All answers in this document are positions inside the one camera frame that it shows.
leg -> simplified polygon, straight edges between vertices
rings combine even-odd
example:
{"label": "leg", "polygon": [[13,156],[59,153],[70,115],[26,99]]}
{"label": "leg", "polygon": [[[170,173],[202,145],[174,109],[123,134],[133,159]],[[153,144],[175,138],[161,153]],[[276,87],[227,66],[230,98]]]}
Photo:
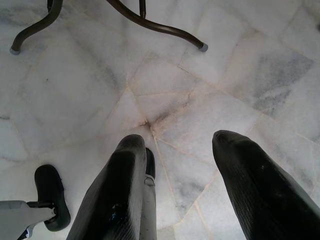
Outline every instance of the leg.
{"label": "leg", "polygon": [[122,139],[86,192],[67,240],[138,240],[146,162],[141,136]]}
{"label": "leg", "polygon": [[208,45],[197,39],[195,36],[191,35],[190,33],[183,31],[181,29],[166,26],[159,23],[155,23],[153,21],[149,21],[144,19],[142,16],[135,14],[129,8],[127,8],[122,2],[119,0],[107,0],[119,13],[125,16],[127,19],[133,21],[136,24],[139,24],[142,27],[147,29],[151,29],[156,32],[170,34],[177,36],[179,38],[185,39],[199,48],[200,51],[205,52],[208,50]]}
{"label": "leg", "polygon": [[224,130],[214,134],[212,146],[248,240],[320,239],[320,209],[258,144]]}
{"label": "leg", "polygon": [[50,26],[59,16],[62,8],[62,3],[63,0],[48,0],[47,8],[49,14],[35,24],[19,32],[13,41],[10,52],[14,55],[18,55],[21,51],[21,45],[24,40]]}
{"label": "leg", "polygon": [[144,177],[142,216],[139,240],[157,240],[155,157],[146,149],[146,171]]}

metal frame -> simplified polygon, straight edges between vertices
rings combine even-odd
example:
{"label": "metal frame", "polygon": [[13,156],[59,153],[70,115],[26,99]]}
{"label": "metal frame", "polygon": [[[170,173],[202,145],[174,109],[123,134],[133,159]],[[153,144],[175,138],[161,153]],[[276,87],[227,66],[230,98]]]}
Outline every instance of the metal frame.
{"label": "metal frame", "polygon": [[[201,52],[206,52],[208,50],[208,45],[204,42],[200,41],[195,36],[190,33],[167,25],[162,25],[153,21],[149,21],[146,18],[146,0],[139,0],[140,7],[140,15],[137,15],[129,8],[127,8],[122,2],[119,0],[106,0],[111,6],[113,6],[119,13],[125,16],[127,19],[133,21],[134,23],[164,34],[173,35],[195,45]],[[59,16],[61,12],[61,8],[63,5],[63,0],[47,0],[47,9],[48,15],[45,16],[40,21],[35,24],[27,27],[23,31],[21,31],[14,39],[13,44],[10,48],[10,52],[14,55],[18,55],[21,51],[21,45],[23,42],[30,36],[40,32],[41,30],[50,26]]]}
{"label": "metal frame", "polygon": [[50,203],[0,201],[0,238],[30,238],[36,224],[52,219],[55,208]]}
{"label": "metal frame", "polygon": [[21,51],[22,43],[30,36],[40,32],[46,27],[50,26],[59,16],[62,8],[63,0],[47,0],[48,15],[40,21],[27,27],[18,33],[15,37],[13,44],[10,48],[10,52],[14,55],[18,55]]}

white marble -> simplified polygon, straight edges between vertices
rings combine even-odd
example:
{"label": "white marble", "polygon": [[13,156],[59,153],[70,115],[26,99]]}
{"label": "white marble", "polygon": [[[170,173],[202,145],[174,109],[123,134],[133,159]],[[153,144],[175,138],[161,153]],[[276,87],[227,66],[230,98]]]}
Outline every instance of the white marble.
{"label": "white marble", "polygon": [[317,144],[265,115],[258,119],[247,136],[259,144],[309,195],[312,193],[317,181],[315,166],[320,161]]}
{"label": "white marble", "polygon": [[252,31],[245,22],[211,3],[197,29],[197,35],[208,45],[208,50],[203,53],[189,47],[180,65],[195,76],[215,84],[225,72],[239,39]]}
{"label": "white marble", "polygon": [[200,79],[151,53],[134,75],[130,88],[152,125],[187,104],[190,93],[201,84]]}
{"label": "white marble", "polygon": [[242,39],[218,88],[270,116],[314,61],[256,32]]}
{"label": "white marble", "polygon": [[214,239],[246,239],[220,174],[215,175],[198,202],[204,221]]}
{"label": "white marble", "polygon": [[148,53],[148,49],[130,36],[119,34],[82,14],[71,20],[67,29],[74,41],[122,87],[133,77]]}
{"label": "white marble", "polygon": [[24,143],[9,118],[0,118],[0,142],[0,171],[28,159]]}
{"label": "white marble", "polygon": [[217,168],[183,154],[168,144],[158,141],[159,151],[168,174],[176,206],[183,218],[194,201],[213,179]]}
{"label": "white marble", "polygon": [[140,112],[136,100],[130,89],[126,89],[117,106],[106,121],[102,133],[111,134],[128,131],[146,124],[145,116]]}
{"label": "white marble", "polygon": [[192,207],[184,219],[174,226],[176,240],[210,240],[196,207]]}
{"label": "white marble", "polygon": [[200,82],[185,70],[150,53],[135,73],[130,88],[136,96],[189,93]]}
{"label": "white marble", "polygon": [[287,27],[302,0],[213,0],[253,28],[278,37]]}
{"label": "white marble", "polygon": [[19,88],[12,118],[32,154],[62,144],[101,109],[109,114],[120,98],[124,79],[82,43],[61,33]]}
{"label": "white marble", "polygon": [[176,240],[175,230],[172,226],[159,229],[156,233],[157,240]]}
{"label": "white marble", "polygon": [[13,101],[29,69],[29,65],[12,58],[10,53],[0,51],[0,118],[10,117]]}
{"label": "white marble", "polygon": [[[208,0],[148,0],[146,18],[148,20],[181,28],[191,34],[199,24]],[[128,38],[144,45],[145,48],[165,56],[174,63],[179,63],[186,48],[191,43],[163,33],[143,28],[118,13],[109,3],[100,0],[74,0],[73,5],[80,11],[102,24],[108,25]],[[139,2],[126,0],[123,2],[132,11],[139,14]]]}
{"label": "white marble", "polygon": [[259,113],[208,85],[201,85],[187,104],[152,125],[154,134],[198,159],[212,163],[212,137],[218,130],[244,134]]}
{"label": "white marble", "polygon": [[35,170],[39,167],[37,158],[23,161],[0,174],[0,201],[37,200]]}
{"label": "white marble", "polygon": [[285,103],[273,118],[320,144],[320,66],[315,64],[291,88]]}
{"label": "white marble", "polygon": [[320,2],[305,0],[281,40],[305,56],[320,61]]}

curved metal leg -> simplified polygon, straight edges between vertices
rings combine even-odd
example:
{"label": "curved metal leg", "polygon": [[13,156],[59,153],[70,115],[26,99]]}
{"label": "curved metal leg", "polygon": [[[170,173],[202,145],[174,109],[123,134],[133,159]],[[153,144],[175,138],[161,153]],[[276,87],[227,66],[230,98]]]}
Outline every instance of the curved metal leg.
{"label": "curved metal leg", "polygon": [[50,26],[59,16],[63,0],[53,0],[52,6],[50,6],[50,0],[48,1],[48,10],[49,14],[45,16],[40,21],[36,22],[35,24],[27,27],[26,29],[22,30],[18,33],[15,37],[13,44],[10,48],[10,52],[14,55],[18,55],[21,51],[21,45],[28,37],[41,30],[45,29],[46,27]]}
{"label": "curved metal leg", "polygon": [[119,13],[121,13],[127,19],[133,21],[136,24],[139,24],[142,27],[145,27],[147,29],[151,29],[156,32],[170,34],[170,35],[174,35],[179,38],[185,39],[188,42],[195,45],[196,47],[198,47],[201,52],[205,52],[208,50],[207,44],[200,41],[195,36],[191,35],[190,33],[186,32],[186,31],[183,31],[181,29],[178,29],[178,28],[175,28],[172,26],[166,26],[166,25],[162,25],[162,24],[155,23],[153,21],[149,21],[147,19],[144,19],[142,16],[135,14],[133,11],[131,11],[129,8],[127,8],[119,0],[107,0],[107,2],[110,3]]}

gray foot cap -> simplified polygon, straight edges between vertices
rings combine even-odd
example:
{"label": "gray foot cap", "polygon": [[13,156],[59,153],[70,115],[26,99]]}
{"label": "gray foot cap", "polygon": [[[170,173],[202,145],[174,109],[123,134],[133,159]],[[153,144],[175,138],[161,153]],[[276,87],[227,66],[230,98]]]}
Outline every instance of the gray foot cap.
{"label": "gray foot cap", "polygon": [[205,43],[203,43],[203,46],[202,46],[202,48],[199,48],[199,50],[201,51],[201,52],[206,52],[207,50],[208,50],[208,45],[207,44],[205,44]]}
{"label": "gray foot cap", "polygon": [[19,51],[15,51],[12,48],[10,48],[10,53],[12,53],[13,55],[19,55],[20,50]]}

